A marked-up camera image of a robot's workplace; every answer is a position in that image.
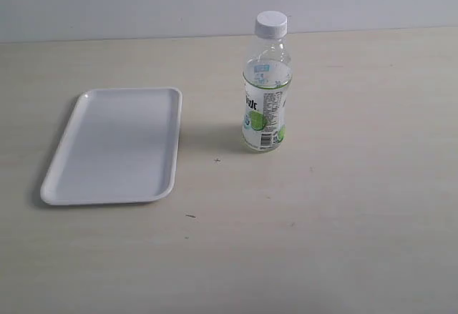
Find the white rectangular plastic tray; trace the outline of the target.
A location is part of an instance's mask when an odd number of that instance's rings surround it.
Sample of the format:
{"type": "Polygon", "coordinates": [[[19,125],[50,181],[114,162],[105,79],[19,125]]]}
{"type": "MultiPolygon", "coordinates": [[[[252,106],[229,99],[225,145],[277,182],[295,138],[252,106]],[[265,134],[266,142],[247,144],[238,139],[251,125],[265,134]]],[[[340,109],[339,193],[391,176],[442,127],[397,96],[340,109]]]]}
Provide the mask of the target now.
{"type": "Polygon", "coordinates": [[[182,92],[92,89],[69,116],[40,188],[48,205],[149,203],[175,184],[182,92]]]}

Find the white bottle cap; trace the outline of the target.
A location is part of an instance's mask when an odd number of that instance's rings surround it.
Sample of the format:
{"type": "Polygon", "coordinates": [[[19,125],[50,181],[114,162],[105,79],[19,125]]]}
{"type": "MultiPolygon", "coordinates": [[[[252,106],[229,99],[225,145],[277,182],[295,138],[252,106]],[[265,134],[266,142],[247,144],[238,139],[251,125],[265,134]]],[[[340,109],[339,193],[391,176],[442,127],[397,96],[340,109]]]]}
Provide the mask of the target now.
{"type": "Polygon", "coordinates": [[[279,11],[263,11],[255,19],[255,35],[261,39],[282,39],[288,31],[288,17],[279,11]]]}

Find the clear plastic drink bottle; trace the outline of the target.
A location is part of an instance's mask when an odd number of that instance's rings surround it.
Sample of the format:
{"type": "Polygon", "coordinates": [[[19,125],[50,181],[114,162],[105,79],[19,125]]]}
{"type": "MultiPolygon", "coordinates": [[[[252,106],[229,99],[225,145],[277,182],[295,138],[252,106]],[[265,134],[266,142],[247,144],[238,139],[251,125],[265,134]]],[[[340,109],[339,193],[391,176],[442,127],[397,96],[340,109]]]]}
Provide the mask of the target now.
{"type": "Polygon", "coordinates": [[[267,152],[284,141],[291,57],[282,39],[256,36],[243,70],[245,113],[242,133],[253,150],[267,152]]]}

